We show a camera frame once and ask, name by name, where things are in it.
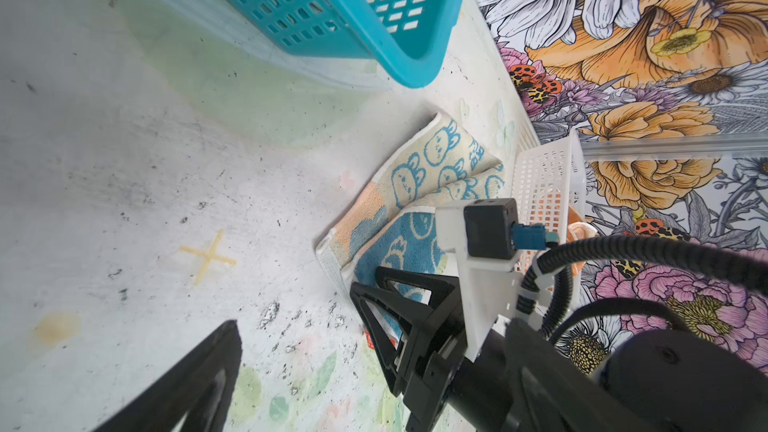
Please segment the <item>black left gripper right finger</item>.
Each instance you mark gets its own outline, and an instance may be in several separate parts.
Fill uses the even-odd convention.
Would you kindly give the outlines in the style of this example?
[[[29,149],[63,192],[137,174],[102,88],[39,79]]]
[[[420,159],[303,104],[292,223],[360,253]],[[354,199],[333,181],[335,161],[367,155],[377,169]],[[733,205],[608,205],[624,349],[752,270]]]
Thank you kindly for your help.
[[[505,333],[512,395],[505,431],[651,431],[521,319]]]

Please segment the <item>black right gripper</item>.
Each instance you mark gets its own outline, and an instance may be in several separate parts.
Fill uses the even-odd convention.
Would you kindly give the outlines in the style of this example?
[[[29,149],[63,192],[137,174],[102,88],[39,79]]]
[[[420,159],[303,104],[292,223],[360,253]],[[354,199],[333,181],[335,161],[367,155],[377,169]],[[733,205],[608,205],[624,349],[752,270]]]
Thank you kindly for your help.
[[[429,431],[446,404],[480,430],[505,422],[512,396],[503,376],[504,337],[498,317],[520,318],[549,336],[558,323],[556,273],[537,259],[516,271],[510,260],[471,257],[464,208],[477,200],[438,207],[438,245],[457,261],[457,277],[378,267],[377,286],[355,283],[350,297],[368,332],[387,387],[403,396],[409,431]],[[417,289],[413,297],[399,284]]]

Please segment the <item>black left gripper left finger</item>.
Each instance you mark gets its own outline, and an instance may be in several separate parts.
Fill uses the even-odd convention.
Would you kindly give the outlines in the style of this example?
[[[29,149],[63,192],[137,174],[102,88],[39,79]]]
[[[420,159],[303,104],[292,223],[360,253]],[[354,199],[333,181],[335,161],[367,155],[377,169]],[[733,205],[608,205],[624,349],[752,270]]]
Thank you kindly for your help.
[[[242,340],[227,320],[98,431],[221,431],[238,378]]]

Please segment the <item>cream towel blue swirls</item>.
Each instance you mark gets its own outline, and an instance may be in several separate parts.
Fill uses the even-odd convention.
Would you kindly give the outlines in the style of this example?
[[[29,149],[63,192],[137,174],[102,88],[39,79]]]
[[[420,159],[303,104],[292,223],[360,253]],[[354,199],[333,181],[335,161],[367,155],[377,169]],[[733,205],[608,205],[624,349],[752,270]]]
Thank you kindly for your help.
[[[500,158],[442,112],[385,161],[315,249],[365,343],[371,339],[350,299],[351,285],[373,285],[380,266],[453,274],[438,245],[437,208],[497,198],[508,191],[509,176]]]

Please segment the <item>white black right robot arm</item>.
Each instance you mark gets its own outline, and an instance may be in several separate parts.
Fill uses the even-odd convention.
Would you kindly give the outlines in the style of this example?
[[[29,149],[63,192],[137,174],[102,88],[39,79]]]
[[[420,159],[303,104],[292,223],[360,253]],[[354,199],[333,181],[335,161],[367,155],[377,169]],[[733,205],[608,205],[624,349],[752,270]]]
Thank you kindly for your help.
[[[446,204],[436,225],[456,276],[380,266],[350,290],[408,430],[445,407],[479,431],[766,429],[766,340],[718,345],[690,321],[711,297],[676,279],[765,294],[764,261],[659,236],[563,244],[511,198]],[[653,265],[670,294],[572,309],[572,268],[596,259]]]

